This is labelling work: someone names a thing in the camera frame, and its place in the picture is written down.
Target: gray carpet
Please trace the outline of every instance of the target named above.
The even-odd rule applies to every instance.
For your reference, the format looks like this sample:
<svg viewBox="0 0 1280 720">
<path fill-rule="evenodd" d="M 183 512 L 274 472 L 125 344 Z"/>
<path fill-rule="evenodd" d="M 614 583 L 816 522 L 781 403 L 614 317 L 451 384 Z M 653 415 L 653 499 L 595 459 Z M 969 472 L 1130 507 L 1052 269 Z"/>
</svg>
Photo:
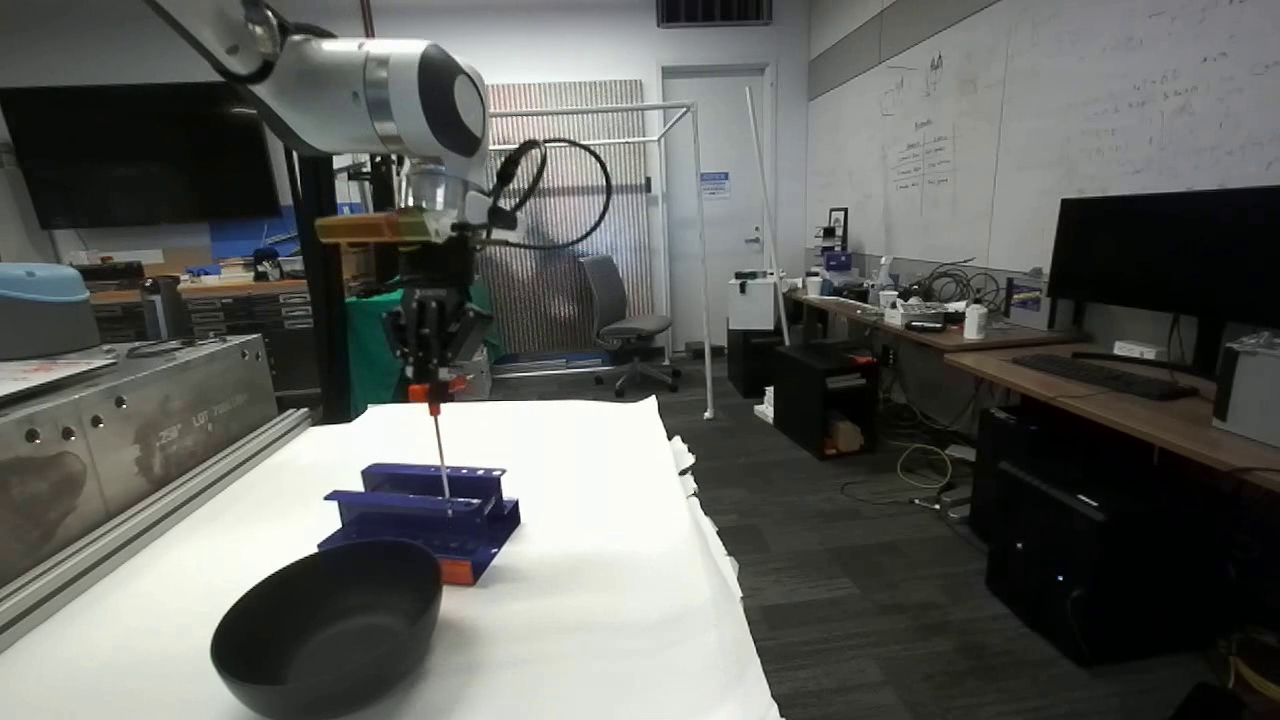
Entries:
<svg viewBox="0 0 1280 720">
<path fill-rule="evenodd" d="M 614 398 L 587 376 L 502 378 L 495 396 Z M 697 376 L 659 410 L 697 450 L 702 499 L 740 560 L 789 720 L 1163 720 L 1202 678 L 1219 678 L 1216 653 L 1076 667 L 1024 628 L 987 595 L 964 518 L 914 505 L 935 475 L 898 475 L 924 441 L 910 419 L 890 415 L 877 450 L 816 459 L 719 373 L 714 419 Z"/>
</svg>

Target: white tabletop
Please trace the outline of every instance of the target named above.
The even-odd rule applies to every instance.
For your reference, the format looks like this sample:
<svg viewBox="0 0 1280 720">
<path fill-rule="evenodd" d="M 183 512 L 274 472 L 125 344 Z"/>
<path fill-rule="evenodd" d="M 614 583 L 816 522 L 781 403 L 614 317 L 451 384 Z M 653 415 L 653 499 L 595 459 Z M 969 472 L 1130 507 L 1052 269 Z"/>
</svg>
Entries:
<svg viewBox="0 0 1280 720">
<path fill-rule="evenodd" d="M 447 465 L 510 467 L 524 522 L 447 589 L 427 662 L 361 714 L 775 720 L 723 547 L 653 398 L 447 403 Z M 238 720 L 225 608 L 338 526 L 328 486 L 438 459 L 425 407 L 309 429 L 0 657 L 4 714 Z"/>
</svg>

